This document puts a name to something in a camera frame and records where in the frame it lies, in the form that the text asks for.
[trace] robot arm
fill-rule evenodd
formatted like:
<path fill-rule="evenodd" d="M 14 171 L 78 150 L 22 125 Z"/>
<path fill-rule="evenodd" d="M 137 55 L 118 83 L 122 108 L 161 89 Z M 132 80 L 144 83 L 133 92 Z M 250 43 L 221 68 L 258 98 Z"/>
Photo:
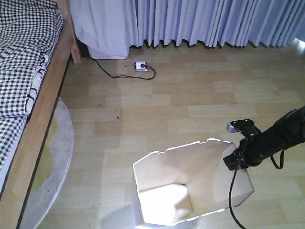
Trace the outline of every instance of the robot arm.
<path fill-rule="evenodd" d="M 232 121 L 227 130 L 245 136 L 239 147 L 224 158 L 229 170 L 239 165 L 242 168 L 257 166 L 273 154 L 305 142 L 305 106 L 288 112 L 264 132 L 250 119 Z"/>

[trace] mattress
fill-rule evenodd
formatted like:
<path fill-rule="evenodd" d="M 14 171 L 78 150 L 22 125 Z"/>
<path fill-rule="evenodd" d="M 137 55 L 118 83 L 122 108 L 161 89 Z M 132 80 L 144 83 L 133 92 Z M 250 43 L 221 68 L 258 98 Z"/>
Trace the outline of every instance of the mattress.
<path fill-rule="evenodd" d="M 63 17 L 55 0 L 0 1 L 0 15 L 0 187 L 3 187 L 50 64 Z"/>

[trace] pleated curtain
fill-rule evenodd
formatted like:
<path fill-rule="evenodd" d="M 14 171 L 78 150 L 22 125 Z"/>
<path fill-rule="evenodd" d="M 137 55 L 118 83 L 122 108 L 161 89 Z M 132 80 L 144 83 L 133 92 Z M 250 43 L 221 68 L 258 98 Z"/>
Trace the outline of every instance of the pleated curtain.
<path fill-rule="evenodd" d="M 70 6 L 77 37 L 101 59 L 125 59 L 131 45 L 144 41 L 215 47 L 305 39 L 305 0 L 70 0 Z"/>

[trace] power strip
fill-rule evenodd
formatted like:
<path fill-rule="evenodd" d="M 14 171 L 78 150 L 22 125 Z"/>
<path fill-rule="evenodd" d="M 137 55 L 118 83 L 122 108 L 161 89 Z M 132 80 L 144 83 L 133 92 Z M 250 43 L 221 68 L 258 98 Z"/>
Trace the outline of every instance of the power strip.
<path fill-rule="evenodd" d="M 133 63 L 133 68 L 136 72 L 147 72 L 147 61 L 136 61 Z"/>

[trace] black power cord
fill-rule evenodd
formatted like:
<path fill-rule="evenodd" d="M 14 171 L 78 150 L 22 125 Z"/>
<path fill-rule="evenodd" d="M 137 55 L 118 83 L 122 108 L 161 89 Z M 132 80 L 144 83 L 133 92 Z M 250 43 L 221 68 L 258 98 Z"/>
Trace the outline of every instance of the black power cord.
<path fill-rule="evenodd" d="M 275 166 L 276 169 L 282 169 L 283 166 L 284 166 L 284 150 L 282 150 L 281 152 L 281 156 L 280 156 L 280 166 L 275 162 L 273 156 L 271 156 L 271 161 L 273 163 L 273 165 Z M 231 212 L 231 215 L 234 219 L 234 221 L 236 222 L 236 224 L 241 228 L 241 229 L 247 229 L 245 228 L 239 221 L 238 219 L 236 218 L 234 212 L 233 212 L 233 208 L 232 208 L 232 189 L 233 189 L 233 185 L 234 185 L 234 181 L 235 181 L 235 177 L 236 177 L 236 173 L 237 173 L 237 170 L 238 170 L 238 166 L 236 166 L 235 168 L 235 171 L 234 171 L 234 175 L 233 175 L 233 178 L 232 178 L 232 182 L 231 182 L 231 186 L 230 186 L 230 190 L 229 190 L 229 209 L 230 209 L 230 212 Z"/>
<path fill-rule="evenodd" d="M 239 221 L 238 219 L 236 218 L 234 212 L 233 212 L 233 208 L 232 208 L 232 189 L 233 189 L 233 184 L 234 184 L 234 181 L 235 181 L 235 177 L 236 177 L 236 173 L 237 173 L 237 170 L 238 170 L 238 166 L 236 166 L 235 168 L 235 171 L 234 171 L 234 175 L 233 175 L 233 178 L 232 178 L 232 182 L 231 182 L 231 186 L 230 186 L 230 191 L 229 191 L 229 209 L 230 209 L 230 212 L 231 212 L 231 215 L 234 219 L 234 221 L 236 222 L 236 224 L 242 228 L 242 229 L 247 229 L 245 228 Z"/>
<path fill-rule="evenodd" d="M 98 64 L 98 66 L 100 67 L 100 69 L 102 69 L 102 70 L 103 70 L 107 75 L 109 75 L 111 78 L 127 78 L 127 79 L 152 80 L 152 79 L 156 76 L 156 71 L 155 71 L 151 66 L 148 66 L 148 65 L 146 65 L 146 64 L 141 64 L 141 67 L 142 67 L 142 68 L 143 68 L 143 67 L 146 67 L 146 68 L 148 68 L 148 69 L 150 69 L 150 70 L 153 71 L 153 76 L 150 77 L 150 78 L 144 78 L 144 77 L 139 77 L 139 76 L 130 76 L 130 75 L 117 75 L 117 76 L 112 76 L 109 72 L 107 72 L 105 69 L 102 68 L 102 66 L 100 65 L 100 63 L 99 63 L 96 59 L 94 59 L 94 58 L 92 58 L 92 57 L 83 57 L 83 58 L 85 58 L 85 59 L 90 59 L 90 60 L 95 61 L 95 62 Z"/>

